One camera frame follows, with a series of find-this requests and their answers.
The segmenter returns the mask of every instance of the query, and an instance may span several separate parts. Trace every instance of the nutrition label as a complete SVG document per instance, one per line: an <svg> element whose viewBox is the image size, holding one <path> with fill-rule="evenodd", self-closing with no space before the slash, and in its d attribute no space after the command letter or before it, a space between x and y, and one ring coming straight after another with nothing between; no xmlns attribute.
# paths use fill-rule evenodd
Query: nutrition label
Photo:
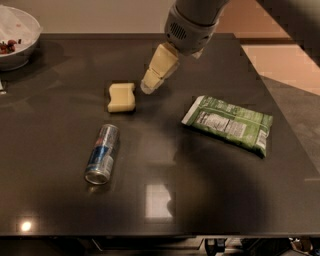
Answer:
<svg viewBox="0 0 320 256"><path fill-rule="evenodd" d="M247 127L246 124L230 120L217 114L209 114L206 112L200 112L196 122L237 138L242 138Z"/></svg>

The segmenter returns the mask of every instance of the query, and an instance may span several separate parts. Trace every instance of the food in bowl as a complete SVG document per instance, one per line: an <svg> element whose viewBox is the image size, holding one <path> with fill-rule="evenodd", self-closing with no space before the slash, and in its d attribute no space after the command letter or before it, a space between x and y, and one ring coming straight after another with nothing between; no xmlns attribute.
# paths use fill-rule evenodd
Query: food in bowl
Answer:
<svg viewBox="0 0 320 256"><path fill-rule="evenodd" d="M8 40L7 43L2 41L2 43L0 43L0 54L8 54L14 52L16 50L14 46L15 44L17 44L17 42L13 39Z"/></svg>

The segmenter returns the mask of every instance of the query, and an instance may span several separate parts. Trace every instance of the snack bag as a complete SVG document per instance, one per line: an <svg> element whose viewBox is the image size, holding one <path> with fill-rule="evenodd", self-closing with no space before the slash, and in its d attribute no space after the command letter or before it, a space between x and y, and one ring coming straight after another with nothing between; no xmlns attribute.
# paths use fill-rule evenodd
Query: snack bag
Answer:
<svg viewBox="0 0 320 256"><path fill-rule="evenodd" d="M270 115L199 96L182 123L266 157L272 121Z"/></svg>

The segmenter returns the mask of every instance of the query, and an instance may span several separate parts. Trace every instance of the wall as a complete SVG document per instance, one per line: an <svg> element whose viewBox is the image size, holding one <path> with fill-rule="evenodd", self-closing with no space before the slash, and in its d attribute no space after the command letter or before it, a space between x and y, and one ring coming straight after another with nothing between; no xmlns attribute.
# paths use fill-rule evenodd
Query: wall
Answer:
<svg viewBox="0 0 320 256"><path fill-rule="evenodd" d="M43 33L162 33L174 0L2 0L25 10ZM217 32L238 37L286 37L256 0L230 0Z"/></svg>

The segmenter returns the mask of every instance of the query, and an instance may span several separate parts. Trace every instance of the floor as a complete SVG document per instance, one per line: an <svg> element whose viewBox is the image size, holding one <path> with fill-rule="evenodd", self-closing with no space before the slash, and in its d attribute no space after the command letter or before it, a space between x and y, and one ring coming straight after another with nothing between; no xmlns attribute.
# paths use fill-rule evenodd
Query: floor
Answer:
<svg viewBox="0 0 320 256"><path fill-rule="evenodd" d="M243 49L320 173L320 67L296 45Z"/></svg>

